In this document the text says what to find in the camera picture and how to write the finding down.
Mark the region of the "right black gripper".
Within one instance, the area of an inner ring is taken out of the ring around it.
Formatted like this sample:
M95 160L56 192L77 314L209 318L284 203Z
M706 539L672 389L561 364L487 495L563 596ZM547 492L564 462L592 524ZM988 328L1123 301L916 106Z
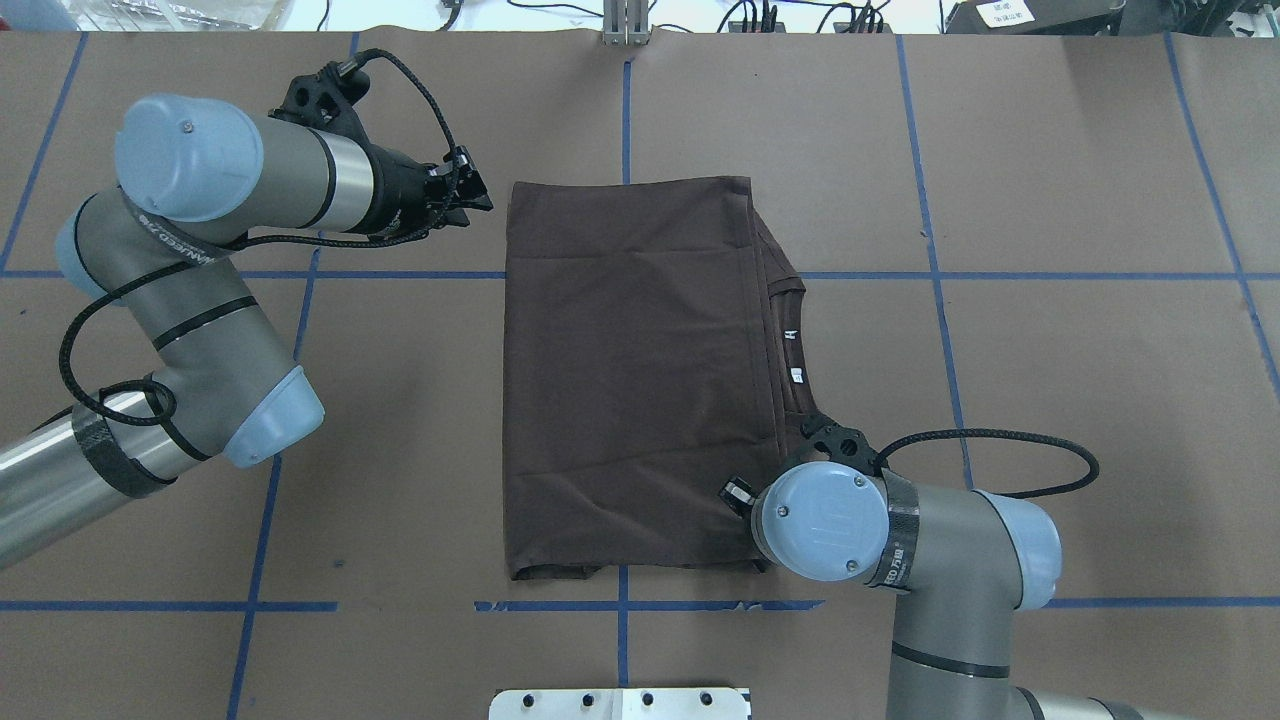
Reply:
M730 478L719 489L719 500L737 518L750 519L762 495L742 478Z

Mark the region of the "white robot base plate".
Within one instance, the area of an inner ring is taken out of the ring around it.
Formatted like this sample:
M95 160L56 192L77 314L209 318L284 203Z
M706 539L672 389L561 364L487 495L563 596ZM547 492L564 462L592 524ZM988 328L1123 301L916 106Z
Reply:
M751 719L750 692L732 687L508 689L489 719Z

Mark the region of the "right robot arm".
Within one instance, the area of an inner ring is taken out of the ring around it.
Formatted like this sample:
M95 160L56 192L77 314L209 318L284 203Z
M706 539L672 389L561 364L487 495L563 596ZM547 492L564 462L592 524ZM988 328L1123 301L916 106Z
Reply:
M1029 501L833 461L801 462L762 491L733 477L719 497L769 562L895 593L890 719L1162 717L1012 683L1014 618L1044 607L1062 571L1057 528Z

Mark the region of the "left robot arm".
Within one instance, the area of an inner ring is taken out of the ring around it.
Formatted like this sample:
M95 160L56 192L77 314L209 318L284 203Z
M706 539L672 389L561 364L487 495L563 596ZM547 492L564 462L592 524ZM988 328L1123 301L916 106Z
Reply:
M116 183L86 199L55 247L91 296L58 351L73 405L3 451L3 566L172 486L209 459L251 468L315 432L324 406L233 256L253 229L287 243L413 242L490 211L471 154L421 163L372 143L355 90L302 79L268 117L151 94L116 133ZM125 307L161 366L88 391L78 334Z

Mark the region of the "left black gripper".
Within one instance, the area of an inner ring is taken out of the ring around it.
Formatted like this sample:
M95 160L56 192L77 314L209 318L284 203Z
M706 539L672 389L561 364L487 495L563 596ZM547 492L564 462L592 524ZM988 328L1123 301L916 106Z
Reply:
M420 163L389 149L375 151L375 234L406 236L413 232L470 227L466 210L492 211L494 204L480 172L470 165L467 149L448 152L440 164ZM458 170L454 190L448 190Z

